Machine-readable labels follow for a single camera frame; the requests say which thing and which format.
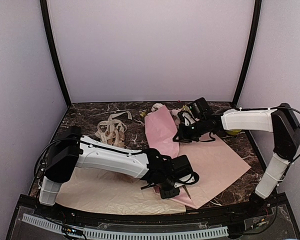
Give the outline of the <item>pink wrapping paper sheet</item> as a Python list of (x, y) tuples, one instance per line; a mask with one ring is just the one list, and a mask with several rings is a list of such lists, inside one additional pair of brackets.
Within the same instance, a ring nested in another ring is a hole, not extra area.
[(244, 175), (251, 167), (220, 138), (213, 142), (178, 143), (172, 138), (176, 124), (166, 106), (149, 113), (145, 119), (145, 135), (150, 148), (162, 155), (186, 155), (198, 183), (181, 189), (173, 202), (194, 209), (202, 207)]

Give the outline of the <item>tan satin ribbon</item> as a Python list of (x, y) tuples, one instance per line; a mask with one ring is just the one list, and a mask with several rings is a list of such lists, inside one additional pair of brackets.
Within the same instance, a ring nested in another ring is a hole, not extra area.
[(125, 147), (125, 133), (123, 131), (114, 130), (107, 136), (107, 144), (119, 148)]

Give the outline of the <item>cream printed ribbon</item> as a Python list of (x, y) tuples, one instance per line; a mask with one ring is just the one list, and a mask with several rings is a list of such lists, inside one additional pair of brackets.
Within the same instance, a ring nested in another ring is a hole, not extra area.
[(129, 111), (124, 111), (121, 113), (113, 113), (111, 114), (107, 120), (100, 121), (97, 125), (97, 131), (94, 135), (100, 139), (100, 141), (104, 144), (107, 144), (107, 137), (109, 133), (114, 130), (125, 132), (127, 131), (127, 125), (124, 124), (120, 119), (117, 117), (127, 114), (127, 119), (132, 120), (132, 114)]

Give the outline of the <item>pink fake flower bunch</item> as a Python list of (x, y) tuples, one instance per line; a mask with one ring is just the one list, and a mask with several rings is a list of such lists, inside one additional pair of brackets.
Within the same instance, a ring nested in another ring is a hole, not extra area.
[(139, 113), (139, 116), (140, 116), (141, 118), (145, 118), (145, 117), (148, 116), (149, 114), (150, 114), (150, 112), (148, 112), (148, 111), (142, 111), (142, 112)]

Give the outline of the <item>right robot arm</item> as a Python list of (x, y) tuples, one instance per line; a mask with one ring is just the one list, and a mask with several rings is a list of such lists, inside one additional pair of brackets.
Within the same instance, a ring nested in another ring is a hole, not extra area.
[(288, 103), (278, 106), (234, 107), (214, 111), (201, 99), (191, 103), (189, 110), (178, 113), (180, 123), (174, 142), (199, 142), (205, 134), (245, 131), (264, 133), (272, 137), (272, 154), (266, 169), (245, 205), (245, 213), (256, 217), (265, 208), (266, 200), (285, 179), (296, 160), (300, 158), (300, 111)]

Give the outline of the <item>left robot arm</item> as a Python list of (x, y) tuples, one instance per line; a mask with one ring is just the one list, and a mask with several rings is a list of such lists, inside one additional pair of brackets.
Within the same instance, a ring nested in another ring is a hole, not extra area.
[(169, 156), (161, 155), (154, 148), (130, 150), (108, 145), (82, 135), (78, 126), (68, 128), (44, 148), (35, 164), (35, 175), (39, 173), (39, 165), (43, 166), (40, 208), (50, 218), (57, 218), (61, 213), (56, 199), (75, 168), (101, 169), (146, 181), (146, 188), (158, 187), (162, 199), (180, 194)]

